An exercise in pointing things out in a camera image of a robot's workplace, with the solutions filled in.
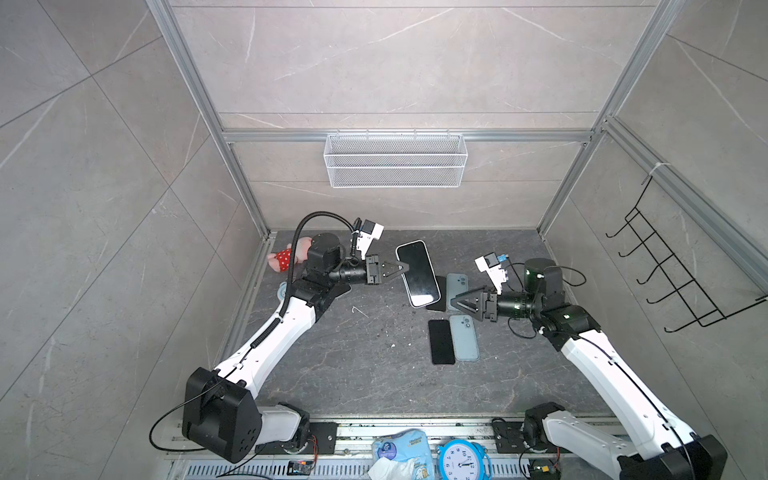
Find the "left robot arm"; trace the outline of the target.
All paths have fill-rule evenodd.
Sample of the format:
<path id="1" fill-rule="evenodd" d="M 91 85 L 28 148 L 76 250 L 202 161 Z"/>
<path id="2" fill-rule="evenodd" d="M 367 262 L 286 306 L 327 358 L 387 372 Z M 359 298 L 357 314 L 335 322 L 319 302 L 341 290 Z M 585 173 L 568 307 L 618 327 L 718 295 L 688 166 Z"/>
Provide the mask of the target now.
<path id="1" fill-rule="evenodd" d="M 296 241 L 290 250 L 301 276 L 287 285 L 284 299 L 264 325 L 214 369 L 198 368 L 189 377 L 181 433 L 205 450 L 231 462 L 252 448 L 277 443 L 299 450 L 307 443 L 309 415 L 291 405 L 258 406 L 261 387 L 291 346 L 352 286 L 380 285 L 407 273 L 409 264 L 383 261 L 367 251 L 377 233 L 353 235 L 351 254 L 339 238 L 322 233 Z"/>

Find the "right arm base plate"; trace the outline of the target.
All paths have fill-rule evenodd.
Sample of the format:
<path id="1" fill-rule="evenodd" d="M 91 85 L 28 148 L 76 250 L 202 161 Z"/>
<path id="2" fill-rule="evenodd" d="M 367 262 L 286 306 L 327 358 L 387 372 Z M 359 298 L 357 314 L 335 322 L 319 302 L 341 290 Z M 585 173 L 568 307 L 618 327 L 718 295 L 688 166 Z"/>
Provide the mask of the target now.
<path id="1" fill-rule="evenodd" d="M 523 453 L 539 445 L 538 430 L 533 421 L 510 421 L 496 417 L 490 421 L 497 452 L 500 454 Z"/>

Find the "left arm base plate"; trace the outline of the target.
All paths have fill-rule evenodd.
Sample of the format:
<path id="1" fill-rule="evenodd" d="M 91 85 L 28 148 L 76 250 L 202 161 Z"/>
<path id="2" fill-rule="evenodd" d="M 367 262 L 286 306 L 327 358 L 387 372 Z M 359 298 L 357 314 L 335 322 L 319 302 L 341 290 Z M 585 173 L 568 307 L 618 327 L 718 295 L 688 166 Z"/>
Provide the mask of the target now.
<path id="1" fill-rule="evenodd" d="M 338 427 L 335 422 L 303 422 L 289 441 L 258 444 L 254 451 L 262 455 L 310 455 L 315 451 L 330 455 L 335 451 Z"/>

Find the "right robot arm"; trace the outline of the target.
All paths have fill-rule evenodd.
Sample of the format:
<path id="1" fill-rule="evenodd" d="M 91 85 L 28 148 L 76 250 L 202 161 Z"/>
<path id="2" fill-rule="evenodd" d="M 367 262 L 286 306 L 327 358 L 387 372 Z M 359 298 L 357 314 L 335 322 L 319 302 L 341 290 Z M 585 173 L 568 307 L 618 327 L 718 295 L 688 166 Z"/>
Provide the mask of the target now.
<path id="1" fill-rule="evenodd" d="M 491 286 L 459 294 L 451 305 L 479 321 L 527 320 L 591 383 L 627 437 L 620 439 L 577 419 L 561 405 L 530 408 L 521 428 L 531 451 L 559 447 L 613 479 L 719 479 L 728 454 L 712 435 L 701 436 L 675 415 L 633 372 L 598 322 L 567 301 L 561 266 L 546 258 L 524 262 L 521 288 L 507 285 L 505 255 L 476 258 Z"/>

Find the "light case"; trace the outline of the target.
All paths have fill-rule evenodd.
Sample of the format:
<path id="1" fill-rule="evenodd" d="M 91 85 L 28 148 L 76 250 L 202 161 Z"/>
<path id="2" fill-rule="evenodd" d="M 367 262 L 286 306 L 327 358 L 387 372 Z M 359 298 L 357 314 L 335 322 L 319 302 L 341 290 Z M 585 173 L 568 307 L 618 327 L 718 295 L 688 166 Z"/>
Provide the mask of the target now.
<path id="1" fill-rule="evenodd" d="M 457 361 L 473 362 L 479 359 L 479 348 L 474 320 L 468 315 L 449 318 L 454 355 Z"/>
<path id="2" fill-rule="evenodd" d="M 461 273 L 449 273 L 446 275 L 445 300 L 446 310 L 456 311 L 451 301 L 458 295 L 462 295 L 469 290 L 468 276 Z"/>

